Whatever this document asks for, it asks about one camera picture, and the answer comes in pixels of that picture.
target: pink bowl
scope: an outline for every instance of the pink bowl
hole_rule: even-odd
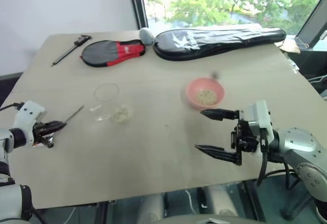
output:
[[[212,90],[216,93],[218,101],[214,105],[203,105],[196,101],[197,94],[202,90]],[[186,95],[191,105],[199,110],[216,108],[217,105],[224,99],[224,87],[213,78],[198,78],[193,80],[186,88]]]

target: white wall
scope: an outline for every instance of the white wall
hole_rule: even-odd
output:
[[[24,71],[50,34],[136,29],[131,0],[0,0],[0,76]]]

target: window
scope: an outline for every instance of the window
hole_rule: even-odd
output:
[[[138,17],[144,18],[139,26],[147,26],[155,33],[173,28],[259,23],[297,35],[319,1],[136,0],[134,6]]]

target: white ball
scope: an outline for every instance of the white ball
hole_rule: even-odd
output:
[[[141,28],[139,30],[139,38],[145,45],[153,45],[154,36],[148,28]]]

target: beige tabletop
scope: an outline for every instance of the beige tabletop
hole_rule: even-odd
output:
[[[137,31],[91,35],[88,44],[135,39]],[[265,99],[275,128],[303,128],[327,144],[327,103],[273,44],[186,62],[163,60],[149,48],[140,58],[104,68],[85,65],[79,48],[50,67],[78,36],[50,36],[4,103],[35,101],[48,111],[45,122],[65,120],[85,105],[57,133],[52,149],[23,147],[10,155],[12,175],[31,187],[36,208],[257,178],[258,156],[244,154],[243,165],[235,166],[194,148],[211,144],[231,150],[230,132],[237,121],[210,120],[181,99],[188,82],[213,71],[226,90],[220,108],[242,109]],[[97,104],[95,89],[106,83],[119,86],[114,102],[133,110],[126,125],[96,122],[89,111]],[[15,113],[1,112],[0,127],[10,128]],[[267,170],[281,167],[269,163]]]

